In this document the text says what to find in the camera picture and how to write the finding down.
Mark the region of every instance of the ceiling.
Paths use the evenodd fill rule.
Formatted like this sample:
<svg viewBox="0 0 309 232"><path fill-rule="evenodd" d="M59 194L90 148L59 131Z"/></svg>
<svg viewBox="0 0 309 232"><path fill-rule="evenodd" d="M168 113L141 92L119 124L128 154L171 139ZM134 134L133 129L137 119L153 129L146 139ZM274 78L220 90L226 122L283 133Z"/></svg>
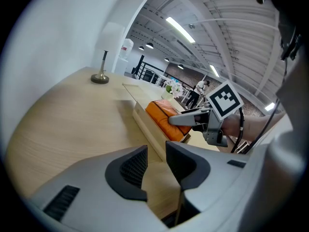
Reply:
<svg viewBox="0 0 309 232"><path fill-rule="evenodd" d="M169 16L195 43L166 21ZM213 65L220 77L267 105L275 101L284 74L278 21L270 0L263 5L256 0L148 0L129 34L152 41L162 57L209 76Z"/></svg>

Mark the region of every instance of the orange cushion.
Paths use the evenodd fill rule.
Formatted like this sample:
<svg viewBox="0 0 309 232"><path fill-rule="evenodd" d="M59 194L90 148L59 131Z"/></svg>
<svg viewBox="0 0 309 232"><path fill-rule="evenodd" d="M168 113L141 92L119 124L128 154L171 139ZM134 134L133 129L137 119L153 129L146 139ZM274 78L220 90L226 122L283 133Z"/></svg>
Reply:
<svg viewBox="0 0 309 232"><path fill-rule="evenodd" d="M171 141L180 142L191 130L191 126L174 126L169 124L169 117L181 113L167 100L150 102L146 107L146 112Z"/></svg>

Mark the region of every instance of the wooden table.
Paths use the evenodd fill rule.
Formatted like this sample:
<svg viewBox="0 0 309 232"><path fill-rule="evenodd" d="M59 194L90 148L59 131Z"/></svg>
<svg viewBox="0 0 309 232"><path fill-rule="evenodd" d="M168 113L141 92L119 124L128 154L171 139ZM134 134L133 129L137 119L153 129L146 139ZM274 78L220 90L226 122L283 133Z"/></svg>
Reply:
<svg viewBox="0 0 309 232"><path fill-rule="evenodd" d="M75 72L29 109L8 145L5 166L10 178L17 191L29 197L79 160L148 145L142 189L151 210L163 218L177 209L180 187L134 121L136 102L122 84L139 85L153 100L160 99L162 88L112 73L108 84L93 84L90 76L97 72L92 68ZM182 110L176 101L173 105Z"/></svg>

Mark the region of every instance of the ceiling beam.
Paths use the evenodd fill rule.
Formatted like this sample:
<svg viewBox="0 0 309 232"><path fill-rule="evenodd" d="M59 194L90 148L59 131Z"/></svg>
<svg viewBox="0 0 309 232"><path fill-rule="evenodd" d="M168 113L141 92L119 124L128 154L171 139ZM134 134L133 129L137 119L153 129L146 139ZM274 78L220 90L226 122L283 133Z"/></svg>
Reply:
<svg viewBox="0 0 309 232"><path fill-rule="evenodd" d="M138 39L140 39L140 40L143 41L143 42L148 42L149 39L150 39L150 37L147 37L146 35L141 35L141 34L139 34L139 33L138 33L137 31L135 31L135 30L133 30L133 31L131 32L131 35L130 35L130 36L133 36L133 37L135 37L135 38L138 38ZM167 55L166 50L165 50L165 49L162 49L162 48L158 45L158 43L157 43L156 41L153 41L153 43L154 43L154 47L155 47L156 49L158 49L159 51L162 52L162 57L165 56L165 55Z"/></svg>
<svg viewBox="0 0 309 232"><path fill-rule="evenodd" d="M275 11L275 26L278 26L278 23L279 23L279 12L278 10L276 10ZM271 51L271 55L268 61L268 65L266 67L262 81L259 87L257 88L257 91L254 94L255 96L257 96L260 93L260 91L265 86L266 82L269 80L270 75L279 58L279 55L280 55L280 33L278 31L275 31L274 43L272 45L272 51Z"/></svg>
<svg viewBox="0 0 309 232"><path fill-rule="evenodd" d="M202 69L198 69L198 68L196 68L196 67L193 67L193 66L190 66L190 65L187 65L187 64L184 64L184 63L180 63L180 62L178 62L178 61L170 60L169 62L170 62L170 63L174 63L174 64L182 64L184 67L186 67L186 68L188 68L188 69L195 70L195 71L200 72L200 73L203 73L203 74L209 73L208 70L205 70L205 69L203 69L203 70L202 70Z"/></svg>
<svg viewBox="0 0 309 232"><path fill-rule="evenodd" d="M142 8L140 10L139 15L156 23L157 25L159 25L165 30L174 29L174 27L170 23L168 23L165 19L162 19L161 16L156 15L145 8ZM178 39L179 41L181 41L193 53L193 55L198 59L198 61L200 61L204 65L205 68L210 69L209 63L207 62L207 60L200 54L200 52L195 48L194 45L188 42L188 40L180 32L170 31L170 34L176 39Z"/></svg>
<svg viewBox="0 0 309 232"><path fill-rule="evenodd" d="M214 19L208 8L201 0L180 0L184 5L186 5L199 20ZM216 21L203 23L207 33L211 37L214 44L217 46L218 52L221 54L223 64L226 67L228 77L232 79L231 73L234 73L233 61L231 58L230 51L228 49L226 40L221 32L220 27Z"/></svg>
<svg viewBox="0 0 309 232"><path fill-rule="evenodd" d="M193 61L193 60L190 60L190 59L188 59L188 58L186 58L186 59L183 59L183 58L179 58L179 57L175 57L175 56L170 56L170 55L166 55L165 56L166 58L171 58L171 59L179 59L180 61L181 60L185 60L190 66L194 66L194 67L196 67L196 68L200 68L200 62L198 62L198 61Z"/></svg>
<svg viewBox="0 0 309 232"><path fill-rule="evenodd" d="M157 35L155 32L145 28L144 26L141 26L139 24L133 24L133 28L143 31L144 33L148 34L150 38L155 38L156 41L161 42L162 45L164 45L166 48L169 48L176 56L181 57L182 59L188 58L185 54L183 54L178 48L173 46L170 42L167 40L161 38L161 36Z"/></svg>

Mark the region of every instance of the table lamp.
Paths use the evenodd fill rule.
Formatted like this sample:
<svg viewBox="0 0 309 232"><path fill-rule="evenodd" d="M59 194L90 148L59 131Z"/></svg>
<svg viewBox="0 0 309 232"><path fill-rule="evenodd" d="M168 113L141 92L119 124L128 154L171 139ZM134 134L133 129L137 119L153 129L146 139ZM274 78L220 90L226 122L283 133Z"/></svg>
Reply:
<svg viewBox="0 0 309 232"><path fill-rule="evenodd" d="M93 74L91 76L91 81L97 84L105 84L109 82L109 77L104 75L104 63L105 63L105 58L107 55L108 51L104 51L104 56L103 56L103 60L102 60L102 64L101 64L101 69L99 71L98 74Z"/></svg>

